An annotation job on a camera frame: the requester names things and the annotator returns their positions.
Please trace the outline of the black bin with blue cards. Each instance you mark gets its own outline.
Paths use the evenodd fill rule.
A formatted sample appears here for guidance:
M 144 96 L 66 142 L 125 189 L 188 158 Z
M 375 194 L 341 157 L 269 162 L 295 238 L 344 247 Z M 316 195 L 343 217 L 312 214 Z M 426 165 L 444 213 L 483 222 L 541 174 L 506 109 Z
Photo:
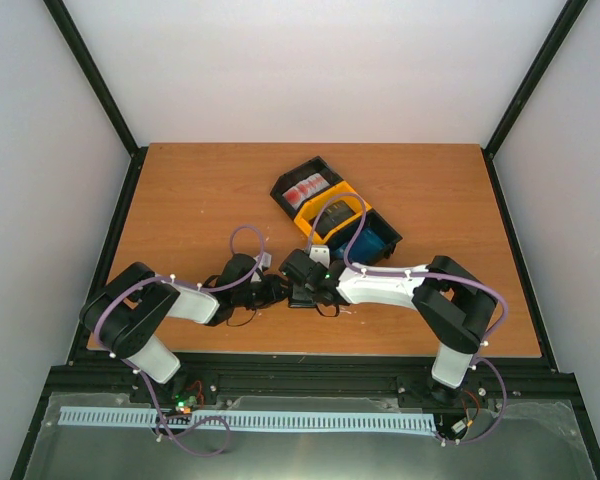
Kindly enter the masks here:
M 332 259 L 344 259 L 344 252 L 353 237 L 359 219 L 344 226 L 326 243 Z M 375 265 L 383 259 L 388 259 L 395 251 L 402 236 L 375 210 L 368 211 L 364 226 L 356 238 L 348 259 L 365 265 Z

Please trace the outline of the black leather card holder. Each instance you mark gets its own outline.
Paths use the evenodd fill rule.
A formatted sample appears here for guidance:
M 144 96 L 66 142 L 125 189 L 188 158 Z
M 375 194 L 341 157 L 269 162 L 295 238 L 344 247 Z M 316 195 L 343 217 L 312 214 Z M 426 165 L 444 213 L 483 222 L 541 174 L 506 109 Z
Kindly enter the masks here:
M 295 309 L 312 309 L 315 307 L 315 302 L 310 297 L 292 296 L 288 300 L 288 307 Z

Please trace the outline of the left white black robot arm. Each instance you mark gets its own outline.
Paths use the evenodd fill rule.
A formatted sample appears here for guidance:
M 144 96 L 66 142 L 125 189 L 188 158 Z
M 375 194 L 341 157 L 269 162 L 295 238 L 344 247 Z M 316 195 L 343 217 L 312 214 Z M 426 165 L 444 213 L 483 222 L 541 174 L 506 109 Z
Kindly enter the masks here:
M 181 400 L 188 378 L 180 360 L 156 336 L 167 317 L 215 327 L 237 309 L 262 310 L 290 296 L 291 284 L 268 271 L 271 255 L 235 254 L 219 275 L 202 284 L 185 284 L 135 262 L 86 301 L 79 319 L 115 357 L 153 380 L 166 402 Z

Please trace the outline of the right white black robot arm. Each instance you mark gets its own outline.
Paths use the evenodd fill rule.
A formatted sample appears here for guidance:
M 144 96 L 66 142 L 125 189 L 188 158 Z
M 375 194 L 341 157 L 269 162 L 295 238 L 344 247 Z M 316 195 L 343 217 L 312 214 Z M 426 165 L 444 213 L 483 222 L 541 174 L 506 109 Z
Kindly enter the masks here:
M 432 380 L 448 389 L 459 388 L 475 365 L 497 327 L 491 322 L 496 308 L 502 308 L 501 319 L 508 315 L 502 295 L 447 256 L 403 268 L 343 260 L 325 266 L 295 250 L 282 263 L 281 273 L 317 304 L 381 304 L 417 311 L 439 341 Z

